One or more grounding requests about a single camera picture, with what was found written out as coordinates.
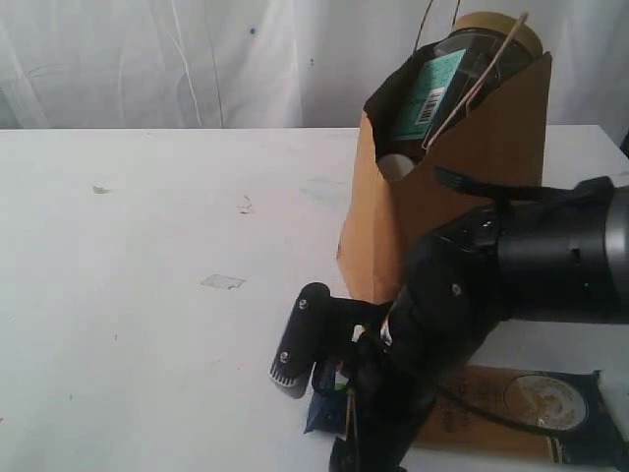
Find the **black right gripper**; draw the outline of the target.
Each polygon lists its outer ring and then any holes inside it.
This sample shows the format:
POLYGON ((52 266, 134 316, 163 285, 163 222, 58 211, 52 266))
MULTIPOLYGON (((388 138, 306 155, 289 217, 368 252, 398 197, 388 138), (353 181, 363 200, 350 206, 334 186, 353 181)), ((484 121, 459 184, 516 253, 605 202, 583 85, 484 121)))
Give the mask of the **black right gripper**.
POLYGON ((331 299, 325 308, 325 346, 345 362, 351 389, 347 433, 329 468, 397 471, 434 405, 442 307, 331 299))

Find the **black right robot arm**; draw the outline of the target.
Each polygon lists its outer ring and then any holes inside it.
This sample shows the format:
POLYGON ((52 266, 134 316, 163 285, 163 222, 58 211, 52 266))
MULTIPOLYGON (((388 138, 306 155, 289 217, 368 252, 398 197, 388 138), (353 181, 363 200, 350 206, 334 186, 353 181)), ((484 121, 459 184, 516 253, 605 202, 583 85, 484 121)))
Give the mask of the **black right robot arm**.
POLYGON ((398 470, 445 383, 502 322, 628 321, 626 188, 608 177, 555 189, 436 176, 489 204, 422 235, 389 302, 333 302, 337 319, 365 330, 347 361, 350 419, 333 471, 398 470))

